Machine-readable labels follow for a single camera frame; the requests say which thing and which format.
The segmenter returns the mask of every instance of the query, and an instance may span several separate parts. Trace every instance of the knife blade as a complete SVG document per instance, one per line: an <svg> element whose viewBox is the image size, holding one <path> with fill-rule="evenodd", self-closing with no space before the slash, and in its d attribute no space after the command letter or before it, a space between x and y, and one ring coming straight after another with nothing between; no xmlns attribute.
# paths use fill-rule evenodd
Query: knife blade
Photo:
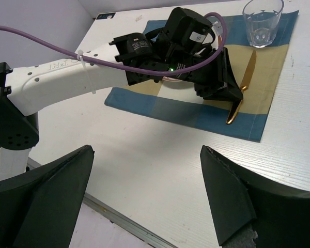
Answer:
<svg viewBox="0 0 310 248"><path fill-rule="evenodd" d="M243 93L249 88L250 82L252 80L255 65L256 65L256 50L253 50L252 55L250 56L246 71L244 72L244 76L242 82L240 84L240 90ZM226 120L226 124L230 125L234 121L235 117L237 116L239 109L242 105L243 100L239 100L233 102L230 112L228 113L228 117Z"/></svg>

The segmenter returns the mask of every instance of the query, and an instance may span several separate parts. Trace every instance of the black bracket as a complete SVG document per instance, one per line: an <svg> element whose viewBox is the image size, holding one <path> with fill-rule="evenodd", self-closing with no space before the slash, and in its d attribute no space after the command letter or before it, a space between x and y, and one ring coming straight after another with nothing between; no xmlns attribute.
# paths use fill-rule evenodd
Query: black bracket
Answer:
<svg viewBox="0 0 310 248"><path fill-rule="evenodd" d="M212 42L203 43L208 34L214 40L215 34L211 28L212 23L202 15L177 7L171 12L163 28L157 28L145 35L132 33L117 37L110 45L115 45L119 52L115 57L116 61L123 62L126 66L151 71L176 71L202 63L216 52ZM126 76L129 85L146 80L157 83L163 79L162 76L128 71ZM227 48L223 48L211 63L188 73L172 75L170 78L194 83L196 95L204 100L235 102L243 99L231 68Z"/></svg>
<svg viewBox="0 0 310 248"><path fill-rule="evenodd" d="M24 116L8 99L11 87L6 87L6 75L12 70L0 63L0 147L25 150L39 142L38 113Z"/></svg>

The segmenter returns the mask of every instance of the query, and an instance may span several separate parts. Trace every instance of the drinking glass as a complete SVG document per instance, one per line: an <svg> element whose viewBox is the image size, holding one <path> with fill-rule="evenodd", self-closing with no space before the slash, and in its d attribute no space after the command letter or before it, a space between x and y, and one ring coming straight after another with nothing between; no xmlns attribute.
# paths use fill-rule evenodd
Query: drinking glass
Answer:
<svg viewBox="0 0 310 248"><path fill-rule="evenodd" d="M251 0L243 8L247 39L252 47L272 44L283 8L284 0Z"/></svg>

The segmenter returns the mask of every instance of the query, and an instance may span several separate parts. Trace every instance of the robotic arm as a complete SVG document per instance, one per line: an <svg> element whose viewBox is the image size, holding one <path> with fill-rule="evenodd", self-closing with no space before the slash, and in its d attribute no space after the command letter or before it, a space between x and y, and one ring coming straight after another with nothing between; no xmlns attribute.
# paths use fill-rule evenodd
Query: robotic arm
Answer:
<svg viewBox="0 0 310 248"><path fill-rule="evenodd" d="M207 35L215 38L210 21L175 8L164 28L115 38L87 52L87 57L15 69L0 63L0 180L25 172L29 152L39 141L37 113L54 103L108 87L159 82L163 74L193 82L196 94L206 100L243 99L227 49L217 51L204 43ZM131 69L84 63L83 58Z"/></svg>

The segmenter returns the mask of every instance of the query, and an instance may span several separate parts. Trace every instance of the purple cable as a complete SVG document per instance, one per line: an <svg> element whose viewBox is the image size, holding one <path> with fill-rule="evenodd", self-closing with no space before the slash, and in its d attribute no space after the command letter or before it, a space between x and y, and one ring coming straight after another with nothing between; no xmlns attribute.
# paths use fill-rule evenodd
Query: purple cable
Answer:
<svg viewBox="0 0 310 248"><path fill-rule="evenodd" d="M216 17L221 22L222 27L223 27L222 42L219 45L218 49L213 53L213 55L211 55L209 58L207 58L206 60L202 61L199 64L196 64L196 65L193 65L190 67L186 67L184 69L176 70L176 71L152 71L152 70L145 70L145 69L134 68L134 67L130 67L130 66L119 65L119 64L115 64L115 63L111 63L108 61L104 61L104 60L100 60L100 59L96 59L96 58L91 58L91 57L87 57L87 56L83 56L83 59L86 62L94 63L97 65L108 66L108 67L112 67L112 68L119 69L119 70L131 71L131 72L136 72L136 73L146 74L146 75L152 75L152 76L174 76L174 75L179 75L179 74L184 74L184 73L188 73L191 71L195 71L195 70L209 64L210 62L212 62L221 53L221 51L224 48L224 44L226 42L226 37L227 37L226 23L220 14L215 13L215 12L211 12L211 13L206 14L205 17L206 18ZM52 44L50 44L44 40L41 40L37 37L34 37L28 33L23 32L23 31L20 31L20 30L11 28L11 27L5 27L5 26L0 26L0 30L23 36L27 39L30 39L32 41L35 41L35 42L41 44L41 45L44 45L45 47L48 47L54 51L57 51L59 53L63 53L69 57L77 58L77 56L78 56L76 53L70 52L70 51L65 50L63 48L59 48L55 45L52 45Z"/></svg>

